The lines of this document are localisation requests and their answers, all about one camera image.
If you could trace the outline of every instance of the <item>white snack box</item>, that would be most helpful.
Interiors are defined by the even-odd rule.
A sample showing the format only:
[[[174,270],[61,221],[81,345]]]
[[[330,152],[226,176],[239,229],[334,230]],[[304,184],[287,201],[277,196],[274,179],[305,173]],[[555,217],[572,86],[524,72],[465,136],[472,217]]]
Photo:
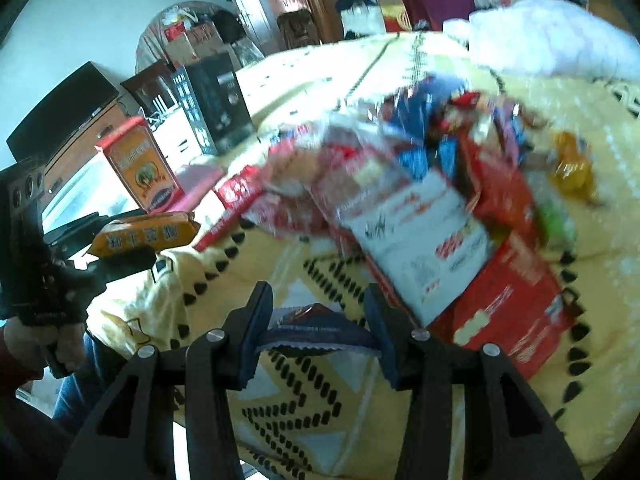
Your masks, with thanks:
[[[488,257],[486,230],[437,171],[348,227],[422,326],[462,294]]]

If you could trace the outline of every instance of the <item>red sleeve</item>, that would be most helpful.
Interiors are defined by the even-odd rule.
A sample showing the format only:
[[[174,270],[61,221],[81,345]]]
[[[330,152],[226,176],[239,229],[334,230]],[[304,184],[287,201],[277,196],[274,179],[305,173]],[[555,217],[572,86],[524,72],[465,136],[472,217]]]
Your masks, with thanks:
[[[0,327],[0,396],[13,395],[24,383],[41,378],[42,370],[28,370],[9,354],[4,342],[4,326]]]

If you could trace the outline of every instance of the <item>television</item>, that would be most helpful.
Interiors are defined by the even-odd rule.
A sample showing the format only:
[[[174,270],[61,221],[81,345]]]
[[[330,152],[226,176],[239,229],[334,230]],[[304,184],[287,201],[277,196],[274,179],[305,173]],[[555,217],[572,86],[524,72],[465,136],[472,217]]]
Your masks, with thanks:
[[[69,137],[117,96],[116,88],[89,61],[49,92],[6,143],[15,160],[36,156],[46,164]]]

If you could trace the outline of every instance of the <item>bed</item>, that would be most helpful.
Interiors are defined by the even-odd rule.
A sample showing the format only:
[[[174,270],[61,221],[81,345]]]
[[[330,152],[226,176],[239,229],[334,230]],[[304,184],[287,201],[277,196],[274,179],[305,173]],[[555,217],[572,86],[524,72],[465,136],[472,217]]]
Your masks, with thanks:
[[[594,478],[640,412],[640,123],[634,85],[605,80],[498,75],[472,66],[465,49],[437,33],[401,33],[269,56],[238,80],[258,136],[228,155],[229,174],[264,156],[260,138],[283,122],[312,118],[342,98],[385,94],[432,71],[455,73],[473,89],[506,92],[558,128],[586,137],[607,205],[570,204],[574,254],[545,252],[571,277],[584,313],[530,381],[582,467]],[[222,212],[209,193],[196,209],[202,231]],[[179,348],[245,304],[258,280],[274,306],[338,301],[365,323],[362,293],[372,281],[360,257],[341,258],[328,240],[276,239],[240,221],[203,253],[163,251],[149,272],[112,283],[89,309],[88,328],[126,358],[148,343]],[[240,458],[269,478],[392,478],[409,396],[390,389],[378,362],[347,352],[287,359],[264,352],[256,377],[229,392]],[[175,392],[184,418],[184,391]],[[450,475],[462,474],[464,405],[454,392]]]

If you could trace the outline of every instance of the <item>white wall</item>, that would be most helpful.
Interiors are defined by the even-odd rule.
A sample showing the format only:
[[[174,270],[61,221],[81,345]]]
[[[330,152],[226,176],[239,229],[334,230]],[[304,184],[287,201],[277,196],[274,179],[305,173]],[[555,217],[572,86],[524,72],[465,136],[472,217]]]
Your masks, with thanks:
[[[14,163],[6,138],[50,90],[87,61],[113,84],[131,77],[140,34],[181,1],[29,0],[0,46],[0,168]]]

